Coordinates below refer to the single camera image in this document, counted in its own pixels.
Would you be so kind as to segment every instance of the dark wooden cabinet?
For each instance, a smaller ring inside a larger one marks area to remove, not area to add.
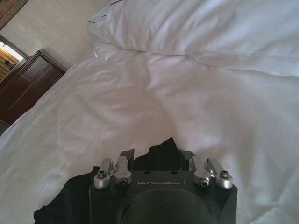
[[[11,125],[65,73],[44,50],[37,51],[0,83],[0,122]]]

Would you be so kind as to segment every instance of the black cloth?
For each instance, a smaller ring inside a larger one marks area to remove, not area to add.
[[[89,224],[89,187],[99,167],[69,179],[49,205],[34,212],[35,224]],[[179,155],[173,138],[152,146],[146,155],[134,160],[133,170],[179,171]]]

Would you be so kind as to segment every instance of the white pillow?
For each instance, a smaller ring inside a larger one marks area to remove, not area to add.
[[[298,0],[115,0],[89,32],[124,49],[299,76]]]

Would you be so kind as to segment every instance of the wall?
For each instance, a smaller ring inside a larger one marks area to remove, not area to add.
[[[93,45],[86,33],[88,20],[108,0],[29,0],[0,30],[27,55],[43,48],[70,68]]]

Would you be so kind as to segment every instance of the metal bracket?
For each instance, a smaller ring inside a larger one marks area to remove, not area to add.
[[[216,178],[216,185],[223,189],[230,189],[233,187],[233,177],[229,172],[224,170],[217,159],[208,158],[205,167],[213,173]]]
[[[117,167],[118,171],[114,174],[115,184],[125,188],[132,182],[132,174],[128,171],[128,160],[125,156],[118,158]]]
[[[198,156],[193,156],[189,162],[191,170],[195,170],[193,173],[193,181],[202,188],[209,186],[211,174],[207,172],[204,165],[201,163]]]
[[[114,175],[113,162],[109,158],[102,159],[100,169],[93,178],[93,186],[97,189],[104,189],[110,185],[110,176]]]

